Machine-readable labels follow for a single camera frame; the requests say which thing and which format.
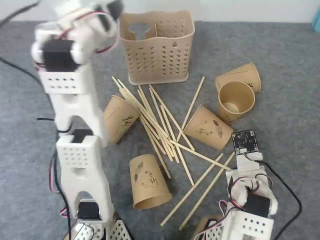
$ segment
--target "white wall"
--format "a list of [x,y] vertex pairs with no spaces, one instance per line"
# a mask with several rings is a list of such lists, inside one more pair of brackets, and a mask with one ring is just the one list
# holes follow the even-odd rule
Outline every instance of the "white wall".
[[[0,0],[0,19],[35,0]],[[42,0],[40,6],[15,20],[54,20],[54,0]],[[320,8],[319,0],[123,0],[125,11],[143,13],[152,10],[189,10],[194,20],[215,22],[293,22],[309,23]]]

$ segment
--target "paper cup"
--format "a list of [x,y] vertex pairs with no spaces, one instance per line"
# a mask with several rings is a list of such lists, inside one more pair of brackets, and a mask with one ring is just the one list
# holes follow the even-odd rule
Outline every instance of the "paper cup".
[[255,105],[256,97],[252,88],[242,81],[230,81],[218,93],[218,116],[231,124]]
[[129,166],[134,208],[150,209],[168,202],[173,197],[155,156],[137,156],[130,161]]
[[212,148],[222,150],[233,131],[231,127],[201,104],[183,132]]
[[116,144],[137,120],[140,113],[126,100],[113,95],[104,111],[108,141]]
[[261,80],[256,66],[249,62],[243,66],[237,67],[227,73],[219,75],[215,78],[215,87],[219,92],[220,88],[233,81],[245,82],[252,87],[255,93],[261,92]]

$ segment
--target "bamboo skewer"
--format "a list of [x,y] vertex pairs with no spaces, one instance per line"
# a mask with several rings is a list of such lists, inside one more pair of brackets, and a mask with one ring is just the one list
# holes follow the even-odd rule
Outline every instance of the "bamboo skewer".
[[[170,126],[170,122],[169,122],[169,119],[168,119],[168,117],[167,117],[166,111],[165,111],[163,105],[161,105],[160,107],[161,107],[161,110],[162,110],[162,112],[163,112],[163,116],[164,116],[164,119],[165,119],[165,121],[166,121],[166,124],[168,125],[168,128],[169,128],[169,130],[170,130],[171,136],[172,136],[173,140],[175,141],[175,140],[176,140],[176,137],[175,137],[175,134],[174,134],[174,132],[172,131],[172,128],[171,128],[171,126]],[[180,148],[179,148],[177,145],[176,145],[175,147],[176,147],[176,150],[177,150],[177,152],[178,152],[178,154],[179,154],[179,157],[180,157],[180,159],[181,159],[181,162],[182,162],[182,165],[183,165],[184,170],[185,170],[185,172],[186,172],[186,175],[188,176],[188,178],[189,178],[189,180],[190,180],[190,183],[191,183],[191,185],[193,186],[193,185],[195,185],[195,183],[194,183],[194,180],[193,180],[192,177],[191,177],[191,174],[190,174],[190,171],[189,171],[188,166],[187,166],[187,164],[186,164],[185,158],[184,158],[184,156],[182,155],[182,152],[181,152]]]
[[[157,101],[156,101],[155,95],[154,95],[154,93],[152,92],[152,90],[151,90],[150,88],[149,88],[149,91],[150,91],[151,98],[152,98],[152,100],[153,100],[155,109],[156,109],[156,111],[157,111],[157,113],[158,113],[158,116],[159,116],[159,118],[160,118],[162,127],[163,127],[164,131],[165,131],[167,134],[169,134],[168,129],[167,129],[166,124],[165,124],[165,121],[164,121],[164,118],[162,117],[162,114],[161,114],[161,112],[160,112],[158,103],[157,103]],[[165,142],[166,147],[167,147],[167,150],[168,150],[167,156],[168,156],[169,160],[170,160],[171,162],[173,162],[174,153],[173,153],[173,151],[172,151],[172,144],[168,141],[167,138],[163,138],[163,141]]]
[[174,145],[177,145],[177,146],[179,146],[180,148],[188,151],[189,153],[192,153],[192,154],[198,156],[199,158],[202,158],[202,159],[207,160],[208,162],[210,162],[210,163],[212,163],[212,164],[215,164],[215,165],[219,166],[220,168],[223,168],[223,169],[225,169],[225,170],[227,170],[227,171],[230,171],[230,170],[231,170],[230,167],[224,166],[223,164],[221,164],[221,163],[219,163],[219,162],[216,162],[216,161],[212,160],[211,158],[209,158],[209,157],[207,157],[207,156],[204,156],[204,155],[202,155],[202,154],[200,154],[200,153],[198,153],[198,152],[196,152],[196,151],[193,151],[192,149],[187,148],[186,146],[184,146],[184,145],[182,145],[182,144],[180,144],[180,143],[177,143],[177,142],[172,141],[172,140],[171,140],[170,142],[173,143]]
[[[164,107],[164,109],[166,110],[166,112],[168,113],[169,117],[171,118],[172,122],[175,124],[176,128],[180,131],[180,133],[182,133],[182,129],[179,126],[178,122],[176,121],[176,119],[174,118],[174,116],[171,114],[171,112],[169,111],[169,109],[167,107]],[[187,136],[182,133],[182,136],[184,138],[184,140],[186,141],[186,143],[189,145],[189,147],[195,151],[194,146],[191,144],[191,142],[189,141],[189,139],[187,138]]]
[[155,98],[155,95],[154,95],[153,91],[152,91],[150,88],[149,88],[149,91],[150,91],[150,94],[151,94],[153,103],[154,103],[154,105],[155,105],[155,109],[156,109],[156,111],[158,112],[158,115],[159,115],[159,118],[160,118],[162,127],[163,127],[163,129],[165,130],[165,132],[166,132],[167,134],[169,134],[168,129],[167,129],[166,124],[165,124],[165,121],[164,121],[164,118],[162,117],[162,114],[161,114],[159,105],[158,105],[157,100],[156,100],[156,98]]
[[135,98],[135,96],[130,92],[130,90],[118,79],[119,84],[122,86],[123,89],[127,95],[132,99],[132,101],[135,103],[139,111],[143,114],[143,116],[156,128],[158,131],[162,132],[162,134],[168,138],[169,135],[159,126],[156,120],[148,113],[148,111],[145,109],[144,106],[141,105],[141,103]]
[[[164,118],[164,120],[165,120],[165,122],[166,122],[166,125],[167,125],[167,127],[168,127],[168,129],[169,129],[169,132],[170,132],[170,134],[171,134],[171,137],[172,137],[172,140],[176,140],[176,138],[175,138],[175,134],[174,134],[174,131],[172,130],[172,128],[171,128],[171,125],[170,125],[170,122],[169,122],[169,119],[168,119],[168,117],[167,117],[167,114],[166,114],[166,111],[165,111],[165,109],[164,109],[164,106],[160,106],[160,108],[161,108],[161,111],[162,111],[162,114],[163,114],[163,118]],[[178,163],[180,163],[180,161],[179,161],[179,158],[178,158],[178,156],[177,156],[177,153],[175,153],[176,151],[174,151],[173,152],[173,154],[175,154],[175,160],[176,160],[176,163],[178,164]]]
[[117,79],[114,76],[112,76],[112,80],[114,81],[115,85],[117,85],[119,89],[122,88],[122,86],[118,83]]
[[141,87],[140,85],[138,85],[138,88],[139,88],[139,90],[140,90],[140,93],[141,93],[142,98],[143,98],[144,101],[145,101],[145,104],[146,104],[145,108],[149,111],[149,113],[152,115],[152,117],[153,117],[155,120],[157,120],[156,115],[155,115],[154,111],[152,110],[152,108],[151,108],[151,106],[150,106],[150,104],[149,104],[149,102],[148,102],[148,100],[147,100],[147,97],[146,97],[146,95],[145,95],[145,93],[144,93],[144,90],[142,89],[142,87]]
[[[200,89],[201,89],[201,87],[202,87],[202,84],[204,83],[204,80],[205,80],[205,77],[203,76],[202,79],[201,79],[201,82],[200,82],[200,84],[199,84],[199,86],[198,86],[198,88],[197,88],[197,90],[196,90],[196,92],[195,92],[195,94],[194,94],[194,97],[193,97],[193,99],[192,99],[192,102],[191,102],[191,104],[190,104],[190,107],[189,107],[189,109],[188,109],[188,112],[187,112],[186,115],[185,115],[184,121],[183,121],[182,126],[181,126],[181,129],[182,129],[182,130],[185,129],[185,126],[186,126],[186,124],[187,124],[189,115],[190,115],[190,113],[191,113],[191,110],[192,110],[195,102],[196,102],[196,99],[197,99],[197,97],[198,97],[198,95],[199,95],[199,92],[200,92]],[[180,138],[181,138],[181,135],[182,135],[181,132],[179,132],[179,135],[178,135],[178,137],[176,138],[177,143],[179,142],[179,140],[180,140]]]
[[[234,156],[234,154],[231,154],[231,156],[226,160],[224,166],[226,167],[232,157]],[[189,213],[189,215],[185,218],[185,220],[183,221],[183,223],[180,225],[179,230],[182,230],[184,228],[184,226],[187,224],[187,222],[189,221],[189,219],[192,217],[192,215],[195,213],[195,211],[198,209],[199,205],[202,203],[202,201],[205,199],[205,197],[207,196],[207,194],[210,192],[210,190],[212,189],[212,187],[216,184],[218,178],[221,176],[221,174],[224,172],[224,169],[221,168],[220,171],[218,172],[218,174],[215,176],[215,178],[212,180],[212,182],[210,183],[210,185],[207,187],[207,189],[204,191],[204,193],[202,194],[202,196],[200,197],[200,199],[198,200],[198,202],[194,205],[193,209],[191,210],[191,212]]]
[[157,156],[158,156],[158,158],[160,160],[160,163],[161,163],[166,175],[168,176],[169,179],[171,179],[171,175],[170,175],[170,173],[168,171],[168,168],[167,168],[167,166],[166,166],[166,164],[164,162],[164,159],[162,158],[162,156],[161,156],[161,154],[160,154],[160,152],[159,152],[159,150],[158,150],[153,138],[151,137],[151,133],[150,133],[149,129],[146,126],[145,120],[143,118],[141,118],[140,120],[141,120],[141,122],[142,122],[142,124],[143,124],[143,126],[145,128],[146,134],[148,135],[148,137],[149,137],[149,139],[151,141],[151,144],[152,144],[152,146],[153,146],[153,148],[154,148],[154,150],[155,150],[155,152],[156,152],[156,154],[157,154]]
[[[148,100],[147,100],[147,98],[146,98],[146,95],[145,95],[142,87],[141,87],[140,85],[139,85],[138,87],[139,87],[139,89],[138,89],[137,91],[138,91],[138,94],[139,94],[139,96],[140,96],[140,98],[141,98],[141,100],[142,100],[145,108],[146,108],[147,110],[149,110],[149,112],[151,113],[151,115],[153,116],[153,118],[157,121],[157,118],[156,118],[154,112],[152,111],[152,108],[151,108],[151,106],[150,106],[150,104],[149,104],[149,102],[148,102]],[[164,150],[165,150],[167,156],[169,157],[170,161],[173,162],[173,158],[172,158],[173,153],[171,153],[171,152],[169,151],[170,146],[166,143],[166,141],[164,140],[164,137],[161,136],[161,132],[159,132],[159,137],[160,137],[161,143],[162,143],[162,145],[163,145],[163,147],[164,147]]]
[[160,139],[159,135],[156,133],[156,131],[153,129],[153,127],[148,123],[148,121],[145,122],[149,130],[152,132],[152,134],[155,136],[157,140]]
[[[221,153],[217,158],[216,162],[219,162],[219,160],[222,158],[224,154]],[[208,175],[208,173],[214,168],[215,164],[211,164],[210,167],[202,174],[202,176],[199,178],[198,181],[194,184],[193,187],[190,188],[190,190],[184,195],[184,197],[178,202],[178,204],[172,209],[172,211],[166,216],[166,218],[161,222],[160,226],[163,227],[166,222],[172,217],[172,215],[180,208],[180,206],[185,202],[185,200],[190,196],[190,194],[196,189],[196,187],[202,182],[202,180]]]
[[194,151],[195,148],[194,146],[191,144],[191,142],[189,141],[189,139],[187,138],[187,136],[183,133],[181,127],[179,126],[178,122],[176,121],[176,119],[174,118],[174,116],[171,114],[171,112],[169,111],[169,109],[167,108],[166,104],[164,103],[164,101],[162,101],[161,97],[159,96],[159,94],[156,92],[156,90],[149,84],[150,89],[153,91],[154,95],[157,97],[157,99],[159,100],[159,102],[163,105],[164,109],[167,111],[167,113],[169,114],[170,118],[172,119],[173,123],[176,125],[176,127],[178,128],[178,130],[181,132],[183,138],[185,139],[185,141],[187,142],[187,144],[189,145],[189,147]]

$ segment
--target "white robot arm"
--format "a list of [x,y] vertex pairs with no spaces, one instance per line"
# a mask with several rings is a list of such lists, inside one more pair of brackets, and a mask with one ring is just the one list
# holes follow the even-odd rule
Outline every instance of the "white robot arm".
[[263,160],[253,130],[234,132],[237,168],[226,172],[229,202],[221,220],[213,221],[194,239],[269,240],[278,201],[272,180],[259,165]]
[[[92,238],[101,239],[105,231],[109,239],[114,207],[101,160],[101,148],[107,146],[108,135],[91,57],[115,46],[106,45],[110,39],[118,39],[116,21],[123,5],[115,0],[82,7],[78,0],[69,0],[56,9],[58,21],[36,27],[31,55],[55,111],[61,187],[70,215],[90,225]],[[71,133],[74,116],[81,117],[90,130]],[[89,193],[92,199],[81,199],[81,192]]]

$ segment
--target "black calligraphy print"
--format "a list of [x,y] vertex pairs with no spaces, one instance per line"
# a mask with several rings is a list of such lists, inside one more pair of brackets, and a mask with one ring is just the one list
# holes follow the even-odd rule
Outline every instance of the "black calligraphy print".
[[132,123],[132,119],[133,119],[134,117],[133,116],[128,116],[128,117],[126,117],[126,118],[123,118],[122,119],[122,122],[123,122],[123,124],[122,124],[122,126],[128,126],[129,124],[131,124]]

